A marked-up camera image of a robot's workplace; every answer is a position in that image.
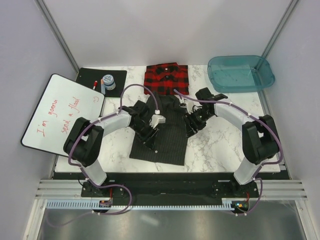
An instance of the red plaid shirt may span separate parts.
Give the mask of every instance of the red plaid shirt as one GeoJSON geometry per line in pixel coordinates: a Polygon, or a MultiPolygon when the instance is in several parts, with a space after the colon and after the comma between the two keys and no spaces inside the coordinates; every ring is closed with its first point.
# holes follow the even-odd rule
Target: red plaid shirt
{"type": "Polygon", "coordinates": [[[188,66],[176,62],[147,66],[144,86],[161,95],[176,95],[174,89],[189,95],[188,66]]]}

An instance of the teal plastic tray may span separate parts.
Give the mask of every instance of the teal plastic tray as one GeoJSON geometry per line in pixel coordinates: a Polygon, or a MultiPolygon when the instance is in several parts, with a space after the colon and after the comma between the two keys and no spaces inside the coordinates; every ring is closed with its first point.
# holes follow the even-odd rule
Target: teal plastic tray
{"type": "Polygon", "coordinates": [[[214,57],[208,63],[208,75],[220,93],[258,92],[275,82],[268,61],[255,55],[214,57]]]}

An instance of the marker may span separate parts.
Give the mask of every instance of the marker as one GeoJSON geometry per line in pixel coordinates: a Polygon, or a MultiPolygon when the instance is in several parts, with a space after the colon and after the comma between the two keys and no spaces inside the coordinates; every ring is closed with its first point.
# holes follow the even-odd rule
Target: marker
{"type": "Polygon", "coordinates": [[[96,86],[98,85],[98,81],[94,81],[94,84],[93,84],[93,90],[96,89],[96,86]]]}

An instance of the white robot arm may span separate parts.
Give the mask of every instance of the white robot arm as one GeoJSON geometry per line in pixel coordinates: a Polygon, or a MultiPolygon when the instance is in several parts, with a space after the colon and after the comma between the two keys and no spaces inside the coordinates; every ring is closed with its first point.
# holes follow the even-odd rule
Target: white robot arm
{"type": "MultiPolygon", "coordinates": [[[[93,125],[77,144],[72,159],[81,164],[86,175],[96,185],[101,186],[107,178],[107,174],[98,161],[102,138],[106,135],[118,129],[130,127],[137,133],[138,138],[146,147],[154,149],[155,138],[159,131],[157,126],[165,123],[166,118],[156,111],[150,122],[145,122],[143,116],[148,110],[149,108],[142,101],[137,101],[132,107],[124,106],[120,112],[111,114],[114,116],[93,125]]],[[[70,154],[76,139],[89,124],[90,121],[83,117],[75,121],[63,146],[63,150],[67,154],[70,154]]]]}
{"type": "MultiPolygon", "coordinates": [[[[279,151],[275,139],[270,132],[258,122],[242,111],[232,107],[231,101],[227,96],[223,94],[214,96],[208,88],[203,88],[196,93],[196,97],[198,100],[222,100],[221,102],[224,103],[201,103],[201,107],[193,111],[193,102],[190,103],[190,101],[187,100],[187,102],[184,103],[187,112],[184,120],[187,126],[188,137],[202,130],[206,126],[206,121],[213,116],[222,117],[236,126],[242,132],[242,150],[245,157],[233,176],[239,185],[250,183],[261,169],[262,164],[279,151]]],[[[274,120],[271,116],[265,115],[259,117],[256,114],[251,114],[251,116],[263,121],[278,136],[274,120]]]]}

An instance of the white marble table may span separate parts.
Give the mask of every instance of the white marble table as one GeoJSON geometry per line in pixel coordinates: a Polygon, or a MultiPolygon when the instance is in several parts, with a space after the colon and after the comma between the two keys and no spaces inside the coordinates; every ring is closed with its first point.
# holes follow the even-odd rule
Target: white marble table
{"type": "MultiPolygon", "coordinates": [[[[125,86],[133,83],[143,84],[145,66],[92,67],[103,70],[127,70],[125,86]]],[[[188,67],[189,93],[195,93],[208,87],[213,94],[218,94],[209,82],[206,65],[188,67]]],[[[250,113],[263,115],[261,103],[256,92],[226,94],[232,102],[250,113]]],[[[130,87],[124,94],[123,104],[133,106],[137,100],[147,101],[142,87],[130,87]]],[[[119,98],[106,98],[103,114],[113,113],[120,103],[119,98]]],[[[129,158],[134,131],[130,128],[119,129],[103,138],[99,162],[105,172],[234,172],[240,165],[244,154],[240,131],[221,117],[212,117],[204,130],[189,138],[185,154],[185,165],[177,166],[154,163],[129,158]]],[[[80,172],[78,167],[70,166],[67,158],[58,158],[56,172],[80,172]]],[[[279,172],[279,165],[266,165],[262,172],[279,172]]]]}

